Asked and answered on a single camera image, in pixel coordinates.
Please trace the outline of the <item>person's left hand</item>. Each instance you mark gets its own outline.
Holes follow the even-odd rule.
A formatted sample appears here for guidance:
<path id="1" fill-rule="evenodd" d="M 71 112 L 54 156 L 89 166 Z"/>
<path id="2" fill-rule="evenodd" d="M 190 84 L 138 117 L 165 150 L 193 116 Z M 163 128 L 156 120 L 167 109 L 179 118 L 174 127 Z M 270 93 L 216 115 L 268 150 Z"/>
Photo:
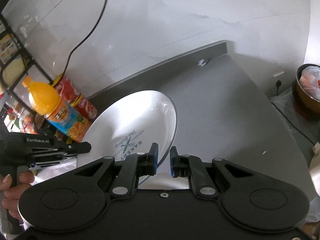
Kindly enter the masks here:
<path id="1" fill-rule="evenodd" d="M 22 172 L 19 176 L 20 185 L 12 185 L 12 177 L 10 174 L 6 176 L 1 176 L 1 191 L 4 192 L 4 199 L 2 200 L 2 205 L 5 209 L 9 211 L 9 214 L 17 219 L 20 223 L 23 222 L 19 212 L 18 212 L 18 201 L 20 196 L 31 187 L 34 182 L 35 177 L 32 171 Z"/>

